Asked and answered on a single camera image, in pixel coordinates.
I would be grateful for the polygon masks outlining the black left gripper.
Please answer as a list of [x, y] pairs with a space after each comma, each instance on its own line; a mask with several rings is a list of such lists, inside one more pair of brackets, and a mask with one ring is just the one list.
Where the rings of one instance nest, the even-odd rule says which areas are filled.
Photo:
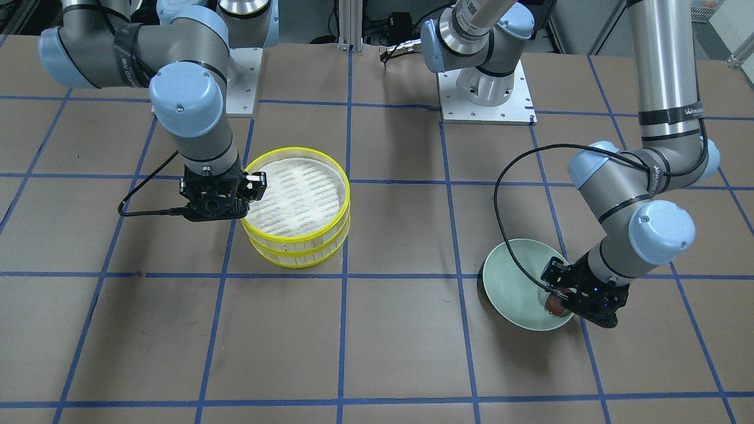
[[558, 257], [550, 258], [541, 280], [548, 284], [548, 295], [557, 295], [569, 312], [608, 329], [617, 326], [617, 309], [626, 305], [630, 289], [629, 284], [617, 286], [613, 277], [606, 283], [600, 281], [586, 257], [570, 265]]

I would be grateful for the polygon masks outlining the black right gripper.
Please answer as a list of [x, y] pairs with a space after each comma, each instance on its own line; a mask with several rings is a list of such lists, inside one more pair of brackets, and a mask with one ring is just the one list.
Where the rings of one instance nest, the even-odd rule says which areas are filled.
[[266, 172], [248, 173], [240, 164], [219, 175], [211, 171], [197, 174], [184, 167], [179, 192], [188, 203], [178, 214], [192, 222], [243, 219], [250, 204], [262, 200], [266, 190]]

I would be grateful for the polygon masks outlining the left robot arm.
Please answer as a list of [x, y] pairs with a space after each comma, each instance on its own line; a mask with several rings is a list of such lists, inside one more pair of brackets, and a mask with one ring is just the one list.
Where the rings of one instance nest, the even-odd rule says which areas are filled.
[[[605, 236], [574, 263], [533, 240], [505, 239], [482, 281], [509, 322], [548, 331], [580, 316], [617, 325], [630, 284], [692, 245], [692, 218], [665, 191], [708, 179], [720, 153], [706, 135], [688, 1], [625, 1], [633, 39], [641, 148], [577, 145], [568, 173]], [[533, 14], [515, 1], [458, 1], [421, 25], [426, 67], [437, 75], [445, 117], [501, 112], [522, 95], [517, 75]]]

